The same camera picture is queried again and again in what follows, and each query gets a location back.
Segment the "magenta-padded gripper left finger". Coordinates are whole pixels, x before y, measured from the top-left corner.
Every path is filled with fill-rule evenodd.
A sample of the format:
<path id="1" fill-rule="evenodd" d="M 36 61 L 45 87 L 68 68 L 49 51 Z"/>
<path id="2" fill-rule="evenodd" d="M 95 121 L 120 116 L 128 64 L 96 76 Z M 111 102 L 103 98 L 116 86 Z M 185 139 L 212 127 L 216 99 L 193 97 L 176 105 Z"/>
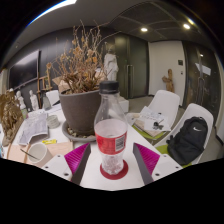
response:
<path id="1" fill-rule="evenodd" d="M 89 143 L 86 143 L 66 155 L 55 155 L 42 169 L 79 185 L 90 153 L 91 146 Z"/>

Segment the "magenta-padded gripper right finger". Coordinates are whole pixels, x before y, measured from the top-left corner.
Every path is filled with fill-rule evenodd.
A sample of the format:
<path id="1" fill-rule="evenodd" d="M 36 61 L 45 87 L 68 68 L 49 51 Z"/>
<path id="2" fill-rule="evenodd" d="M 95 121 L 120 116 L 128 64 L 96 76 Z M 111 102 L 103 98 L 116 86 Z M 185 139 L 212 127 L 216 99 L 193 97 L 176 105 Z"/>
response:
<path id="1" fill-rule="evenodd" d="M 133 144 L 133 154 L 145 185 L 182 169 L 168 154 L 159 155 L 138 143 Z"/>

